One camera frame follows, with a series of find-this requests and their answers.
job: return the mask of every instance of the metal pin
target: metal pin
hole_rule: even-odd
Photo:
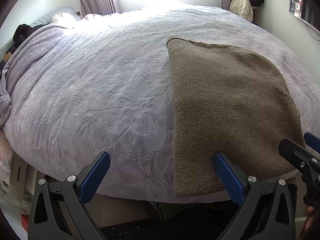
[[[38,184],[39,185],[43,185],[45,183],[45,179],[40,179],[39,181],[38,181]]]
[[[284,186],[285,185],[285,181],[283,179],[279,179],[279,184]]]
[[[70,182],[74,181],[75,179],[76,179],[76,176],[75,176],[75,175],[70,175],[70,176],[68,177],[68,181],[70,181]]]
[[[250,182],[256,182],[256,181],[257,181],[257,178],[256,178],[255,176],[249,176],[249,177],[248,177],[248,180],[249,180]]]

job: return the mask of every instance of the cream puffer jacket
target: cream puffer jacket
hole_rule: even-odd
[[[252,22],[253,11],[250,0],[232,0],[230,3],[230,11]]]

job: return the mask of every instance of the brown sweater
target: brown sweater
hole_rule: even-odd
[[[223,152],[248,176],[294,168],[278,153],[284,138],[305,146],[300,113],[279,70],[233,45],[169,37],[175,112],[174,190],[179,197],[223,189],[212,156]]]

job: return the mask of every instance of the tufted headboard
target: tufted headboard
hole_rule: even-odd
[[[49,23],[49,21],[51,20],[51,18],[60,12],[65,12],[65,13],[69,13],[71,14],[74,19],[76,21],[80,21],[81,18],[80,16],[77,15],[76,11],[71,7],[71,6],[67,6],[67,7],[62,7],[59,8],[57,10],[54,10],[53,12],[48,13],[47,15],[44,15],[43,17],[41,17],[40,19],[36,20],[35,22],[29,24],[31,27],[35,27],[37,25],[40,24],[47,24]],[[13,45],[13,40],[11,39],[10,41],[8,41],[1,49],[0,49],[0,61],[3,59],[4,55],[6,54],[7,50]]]

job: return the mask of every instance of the blue gripper pad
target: blue gripper pad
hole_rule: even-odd
[[[105,152],[80,186],[79,201],[81,204],[88,203],[92,200],[110,165],[110,155]]]
[[[317,153],[320,153],[320,139],[313,134],[306,132],[303,136],[306,145],[314,149]]]
[[[213,157],[213,166],[215,172],[218,174],[223,185],[228,191],[232,201],[241,206],[244,202],[244,190],[242,184],[219,153],[216,153]]]

